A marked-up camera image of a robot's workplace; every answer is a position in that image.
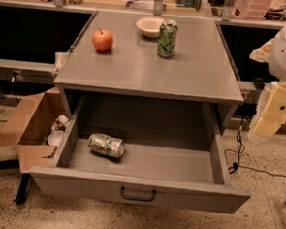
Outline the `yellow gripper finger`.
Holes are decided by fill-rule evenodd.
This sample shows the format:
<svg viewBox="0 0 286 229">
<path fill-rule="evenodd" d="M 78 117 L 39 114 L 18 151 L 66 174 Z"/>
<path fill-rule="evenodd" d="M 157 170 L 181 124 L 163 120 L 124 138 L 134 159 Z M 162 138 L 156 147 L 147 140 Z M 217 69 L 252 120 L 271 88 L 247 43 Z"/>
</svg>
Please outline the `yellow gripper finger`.
<svg viewBox="0 0 286 229">
<path fill-rule="evenodd" d="M 252 138 L 269 139 L 286 122 L 286 82 L 261 92 L 252 118 Z"/>
</svg>

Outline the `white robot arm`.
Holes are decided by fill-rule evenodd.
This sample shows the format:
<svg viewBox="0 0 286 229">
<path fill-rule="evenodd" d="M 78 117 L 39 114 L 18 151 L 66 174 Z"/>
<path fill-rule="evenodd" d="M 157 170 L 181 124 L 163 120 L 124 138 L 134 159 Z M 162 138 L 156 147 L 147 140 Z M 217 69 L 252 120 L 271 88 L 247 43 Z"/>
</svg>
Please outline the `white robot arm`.
<svg viewBox="0 0 286 229">
<path fill-rule="evenodd" d="M 286 24 L 271 39 L 267 62 L 269 73 L 279 82 L 260 93 L 248 133 L 248 139 L 255 143 L 268 140 L 286 122 Z"/>
</svg>

